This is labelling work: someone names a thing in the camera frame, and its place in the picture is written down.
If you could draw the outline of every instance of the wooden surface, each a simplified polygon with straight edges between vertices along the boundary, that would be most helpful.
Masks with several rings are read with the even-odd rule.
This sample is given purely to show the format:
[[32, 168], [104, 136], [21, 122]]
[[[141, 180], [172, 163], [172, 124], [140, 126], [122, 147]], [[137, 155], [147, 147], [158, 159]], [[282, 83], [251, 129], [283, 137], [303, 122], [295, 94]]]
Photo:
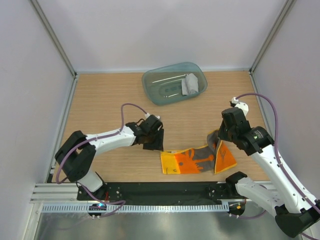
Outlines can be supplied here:
[[[200, 96], [164, 106], [154, 105], [143, 90], [142, 73], [83, 74], [79, 77], [67, 120], [63, 142], [74, 131], [84, 134], [107, 132], [120, 127], [120, 106], [134, 103], [147, 112], [160, 115], [164, 127], [164, 149], [187, 149], [206, 144], [207, 134], [219, 128], [221, 112], [229, 108], [232, 97], [253, 92], [245, 71], [205, 72], [208, 87]], [[247, 119], [251, 126], [264, 122], [254, 96], [242, 99], [249, 105]], [[133, 107], [124, 109], [125, 123], [136, 122], [143, 113]], [[238, 165], [214, 175], [213, 171], [199, 174], [165, 175], [160, 153], [143, 150], [142, 145], [121, 147], [101, 154], [92, 162], [92, 169], [106, 182], [193, 182], [224, 181], [242, 171], [256, 181], [268, 180], [262, 169], [244, 151], [227, 143]]]

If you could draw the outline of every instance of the gray wall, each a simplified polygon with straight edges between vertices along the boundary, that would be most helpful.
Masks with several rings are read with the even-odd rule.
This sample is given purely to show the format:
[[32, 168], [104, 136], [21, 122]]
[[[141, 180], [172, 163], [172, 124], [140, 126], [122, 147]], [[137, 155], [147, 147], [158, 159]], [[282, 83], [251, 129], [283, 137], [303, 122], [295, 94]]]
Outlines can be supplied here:
[[285, 0], [39, 0], [74, 68], [251, 67]]
[[[276, 105], [281, 154], [302, 183], [318, 198], [319, 10], [319, 0], [298, 0], [254, 73], [258, 91], [269, 96]], [[267, 104], [265, 106], [274, 130], [272, 110]]]
[[0, 7], [0, 239], [23, 236], [72, 77], [27, 0]]

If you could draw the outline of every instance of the cloth in bin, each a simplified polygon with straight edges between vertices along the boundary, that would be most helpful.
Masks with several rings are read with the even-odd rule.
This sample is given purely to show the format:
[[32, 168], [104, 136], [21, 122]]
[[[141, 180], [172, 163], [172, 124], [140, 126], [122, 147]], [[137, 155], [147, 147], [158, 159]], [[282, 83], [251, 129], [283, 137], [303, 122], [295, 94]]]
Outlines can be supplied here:
[[213, 170], [221, 173], [237, 165], [237, 162], [225, 145], [218, 139], [218, 130], [207, 135], [207, 145], [184, 150], [161, 152], [163, 174], [198, 174]]
[[184, 96], [198, 93], [198, 78], [193, 73], [187, 74], [181, 81], [181, 88]]

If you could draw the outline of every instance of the orange cloth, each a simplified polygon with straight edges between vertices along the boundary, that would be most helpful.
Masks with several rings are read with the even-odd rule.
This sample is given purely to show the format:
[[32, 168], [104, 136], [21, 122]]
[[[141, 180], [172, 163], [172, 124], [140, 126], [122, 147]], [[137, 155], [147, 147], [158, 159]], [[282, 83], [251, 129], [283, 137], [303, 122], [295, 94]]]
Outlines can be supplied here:
[[218, 174], [237, 165], [228, 147], [218, 139], [217, 130], [208, 134], [207, 143], [198, 148], [161, 152], [162, 172], [198, 174], [214, 170]]

